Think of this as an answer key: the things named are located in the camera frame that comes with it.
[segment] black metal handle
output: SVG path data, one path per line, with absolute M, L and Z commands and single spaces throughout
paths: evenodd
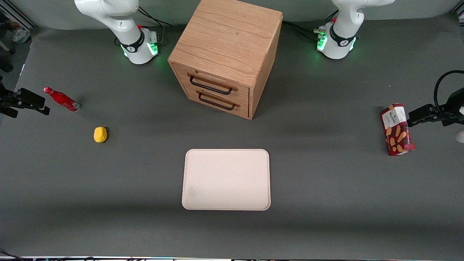
M 203 88 L 203 89 L 207 89 L 207 90 L 214 91 L 214 92 L 217 92 L 217 93 L 220 93 L 220 94 L 224 94 L 224 95 L 229 95 L 229 94 L 231 94 L 231 92 L 232 92 L 232 88 L 229 88 L 228 91 L 221 91 L 221 90 L 216 90 L 216 89 L 214 89 L 214 88 L 208 87 L 208 86 L 203 85 L 203 84 L 196 83 L 196 82 L 193 81 L 193 75 L 190 76 L 190 83 L 193 84 L 193 85 L 195 85 L 195 86 L 201 87 L 201 88 Z
M 211 104 L 211 105 L 217 106 L 217 107 L 219 107 L 219 108 L 222 108 L 222 109 L 228 110 L 228 111 L 232 111 L 233 108 L 235 108 L 235 104 L 232 104 L 232 107 L 225 107 L 225 106 L 223 106 L 223 105 L 220 105 L 220 104 L 217 104 L 217 103 L 214 103 L 214 102 L 211 102 L 211 101 L 202 99 L 202 98 L 201 98 L 201 95 L 202 95 L 202 94 L 203 94 L 203 93 L 201 93 L 201 92 L 198 94 L 198 99 L 199 99 L 200 101 L 202 101 L 202 102 L 209 103 L 209 104 Z

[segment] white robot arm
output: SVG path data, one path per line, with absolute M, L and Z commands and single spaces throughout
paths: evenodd
M 363 7 L 381 7 L 395 0 L 332 0 L 339 14 L 336 22 L 328 22 L 315 32 L 320 33 L 317 50 L 331 59 L 342 59 L 353 49 L 356 33 L 364 21 Z
M 121 42 L 124 55 L 134 64 L 149 62 L 158 54 L 157 34 L 139 28 L 128 16 L 139 8 L 139 0 L 74 0 L 79 11 L 106 25 Z

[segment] green led light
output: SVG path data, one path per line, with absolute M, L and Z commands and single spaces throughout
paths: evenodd
M 126 53 L 126 50 L 124 50 L 124 47 L 121 45 L 121 49 L 122 51 L 124 52 L 124 56 L 127 57 L 127 53 Z
M 351 44 L 351 47 L 349 48 L 349 50 L 351 51 L 353 49 L 353 46 L 354 46 L 354 42 L 356 41 L 356 37 L 353 39 L 353 43 Z
M 319 51 L 324 50 L 325 44 L 327 43 L 327 36 L 324 36 L 321 40 L 319 40 L 320 43 L 317 45 L 317 49 L 319 49 Z
M 158 54 L 158 45 L 157 44 L 147 43 L 147 46 L 150 49 L 150 52 L 151 52 L 151 54 L 153 54 L 153 56 Z

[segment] bottle cap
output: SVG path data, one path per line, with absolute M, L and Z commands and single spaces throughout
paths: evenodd
M 44 88 L 44 91 L 45 91 L 45 93 L 50 94 L 50 93 L 53 92 L 53 89 L 50 88 L 50 87 L 45 87 L 45 88 Z

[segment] yellow sponge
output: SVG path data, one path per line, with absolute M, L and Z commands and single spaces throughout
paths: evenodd
M 93 139 L 95 140 L 95 142 L 103 143 L 105 142 L 107 137 L 108 137 L 108 134 L 106 133 L 105 127 L 95 128 L 95 131 L 93 133 Z

